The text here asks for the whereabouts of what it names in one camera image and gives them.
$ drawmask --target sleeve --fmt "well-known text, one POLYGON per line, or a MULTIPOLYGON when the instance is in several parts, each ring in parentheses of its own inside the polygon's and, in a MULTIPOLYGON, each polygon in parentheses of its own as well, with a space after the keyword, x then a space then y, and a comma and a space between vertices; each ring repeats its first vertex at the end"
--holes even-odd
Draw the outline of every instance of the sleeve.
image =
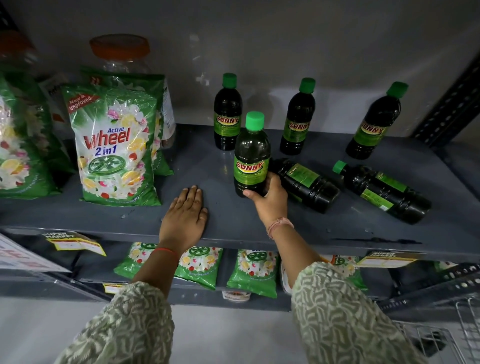
POLYGON ((128 284, 80 332, 55 364, 168 363, 170 305, 158 288, 128 284))
POLYGON ((300 272, 292 311, 310 364, 427 363, 380 308, 327 263, 300 272))

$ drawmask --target plastic jar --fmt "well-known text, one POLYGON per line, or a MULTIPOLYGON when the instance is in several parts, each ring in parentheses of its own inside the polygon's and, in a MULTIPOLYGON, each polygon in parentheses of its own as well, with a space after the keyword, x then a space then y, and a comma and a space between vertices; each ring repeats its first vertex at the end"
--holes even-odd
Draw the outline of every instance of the plastic jar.
POLYGON ((0 62, 32 71, 38 56, 32 43, 16 30, 0 31, 0 62))
MULTIPOLYGON (((90 40, 93 53, 102 60, 101 68, 118 73, 151 73, 144 58, 150 53, 148 40, 133 34, 108 34, 90 40)), ((162 115, 164 120, 162 149, 175 141, 175 119, 167 79, 163 86, 162 115)))

